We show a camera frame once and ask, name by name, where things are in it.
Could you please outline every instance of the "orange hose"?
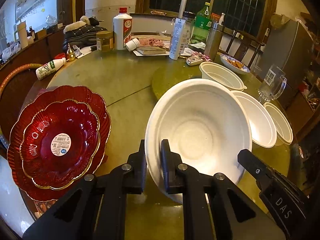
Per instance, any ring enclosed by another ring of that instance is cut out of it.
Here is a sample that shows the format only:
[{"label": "orange hose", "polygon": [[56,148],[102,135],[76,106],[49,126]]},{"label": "orange hose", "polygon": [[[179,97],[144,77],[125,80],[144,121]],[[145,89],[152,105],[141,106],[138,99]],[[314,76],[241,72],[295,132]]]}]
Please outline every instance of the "orange hose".
[{"label": "orange hose", "polygon": [[2,93],[4,91],[4,88],[6,87],[6,85],[9,83],[9,81],[14,77],[16,76],[17,74],[19,74],[20,72],[22,71],[25,71],[27,69],[34,69],[34,68],[40,68],[42,67],[43,65],[42,64],[26,64],[26,65],[23,65],[21,67],[18,67],[16,68],[14,71],[12,71],[6,78],[5,80],[2,82],[1,86],[0,86],[0,99],[1,99],[1,96],[2,96]]}]

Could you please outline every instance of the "fur collar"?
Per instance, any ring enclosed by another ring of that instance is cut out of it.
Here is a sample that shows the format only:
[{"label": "fur collar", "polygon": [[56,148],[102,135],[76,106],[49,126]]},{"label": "fur collar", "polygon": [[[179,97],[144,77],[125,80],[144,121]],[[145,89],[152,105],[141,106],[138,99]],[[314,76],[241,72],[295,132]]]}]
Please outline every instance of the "fur collar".
[{"label": "fur collar", "polygon": [[85,25],[90,25],[90,21],[89,21],[89,18],[87,16],[82,16],[80,18],[80,21],[78,22],[75,22],[75,23],[71,23],[69,25],[67,25],[64,30],[63,30],[63,33],[66,33],[66,32],[70,32],[70,31],[73,31],[73,30],[76,30],[76,29],[79,29]]}]

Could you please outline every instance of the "metal screw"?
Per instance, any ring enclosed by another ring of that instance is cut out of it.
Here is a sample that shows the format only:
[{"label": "metal screw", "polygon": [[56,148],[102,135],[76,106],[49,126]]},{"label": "metal screw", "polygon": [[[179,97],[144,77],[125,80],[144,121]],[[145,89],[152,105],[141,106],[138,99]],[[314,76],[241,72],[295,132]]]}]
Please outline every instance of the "metal screw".
[{"label": "metal screw", "polygon": [[184,164],[184,163],[180,163],[178,165],[178,169],[181,171],[185,171],[188,168],[188,165]]},{"label": "metal screw", "polygon": [[226,176],[224,176],[222,173],[217,173],[215,176],[218,180],[224,180],[226,178]]},{"label": "metal screw", "polygon": [[91,181],[94,179],[94,175],[93,174],[87,174],[84,176],[84,180],[86,181]]},{"label": "metal screw", "polygon": [[124,171],[128,171],[132,168],[132,166],[128,163],[126,164],[123,164],[122,167],[121,167]]}]

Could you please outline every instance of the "red bottle cap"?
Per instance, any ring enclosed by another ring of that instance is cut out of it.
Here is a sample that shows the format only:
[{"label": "red bottle cap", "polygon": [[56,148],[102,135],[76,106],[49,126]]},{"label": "red bottle cap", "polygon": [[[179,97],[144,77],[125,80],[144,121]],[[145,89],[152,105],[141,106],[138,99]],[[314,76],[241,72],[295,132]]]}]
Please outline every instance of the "red bottle cap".
[{"label": "red bottle cap", "polygon": [[126,7],[120,7],[119,12],[120,13],[126,13],[127,12],[127,8]]}]

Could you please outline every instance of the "green bottle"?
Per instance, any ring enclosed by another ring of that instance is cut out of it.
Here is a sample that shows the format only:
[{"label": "green bottle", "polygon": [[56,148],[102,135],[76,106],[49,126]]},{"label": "green bottle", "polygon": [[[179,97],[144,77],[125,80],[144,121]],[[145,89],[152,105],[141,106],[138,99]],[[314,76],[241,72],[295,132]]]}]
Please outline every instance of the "green bottle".
[{"label": "green bottle", "polygon": [[206,2],[203,9],[197,13],[195,25],[193,27],[193,33],[191,36],[191,42],[199,43],[204,42],[206,43],[207,37],[209,34],[209,29],[211,27],[210,21],[210,3]]}]

